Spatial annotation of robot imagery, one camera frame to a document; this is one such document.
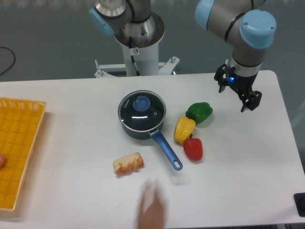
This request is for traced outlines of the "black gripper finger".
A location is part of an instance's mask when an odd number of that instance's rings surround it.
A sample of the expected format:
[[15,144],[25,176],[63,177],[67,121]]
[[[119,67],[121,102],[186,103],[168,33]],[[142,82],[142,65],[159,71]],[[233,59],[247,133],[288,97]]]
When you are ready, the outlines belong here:
[[218,82],[219,93],[223,92],[225,88],[230,85],[229,78],[232,74],[233,68],[225,63],[217,68],[214,80]]
[[256,109],[261,101],[262,93],[260,91],[249,91],[248,94],[243,94],[240,97],[240,100],[243,103],[243,106],[241,108],[241,112],[244,112],[245,110],[253,111]]

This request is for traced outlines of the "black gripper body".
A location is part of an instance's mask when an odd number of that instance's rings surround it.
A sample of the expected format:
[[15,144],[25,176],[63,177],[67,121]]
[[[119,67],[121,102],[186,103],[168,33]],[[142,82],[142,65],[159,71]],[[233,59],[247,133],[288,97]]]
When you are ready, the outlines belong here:
[[257,74],[257,67],[245,67],[239,64],[231,64],[228,85],[239,97],[245,97],[252,90],[252,85]]

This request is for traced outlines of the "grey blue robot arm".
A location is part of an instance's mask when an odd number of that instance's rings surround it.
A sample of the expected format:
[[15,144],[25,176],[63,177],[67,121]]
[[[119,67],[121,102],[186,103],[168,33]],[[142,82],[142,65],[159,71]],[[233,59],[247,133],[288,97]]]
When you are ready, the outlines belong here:
[[[233,46],[230,62],[216,70],[214,79],[220,91],[230,87],[238,94],[243,110],[260,104],[262,94],[252,85],[276,31],[273,15],[259,10],[262,4],[261,0],[202,0],[194,13],[201,27]],[[175,68],[175,59],[159,63],[165,26],[150,1],[98,0],[89,15],[100,32],[121,45],[128,76],[166,75]]]

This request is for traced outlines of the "blurred human hand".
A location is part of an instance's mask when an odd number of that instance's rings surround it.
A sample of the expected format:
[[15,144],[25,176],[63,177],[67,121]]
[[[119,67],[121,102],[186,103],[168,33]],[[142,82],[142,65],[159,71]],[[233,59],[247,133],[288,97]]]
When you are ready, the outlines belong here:
[[137,229],[163,229],[166,223],[166,201],[158,181],[147,182],[139,201]]

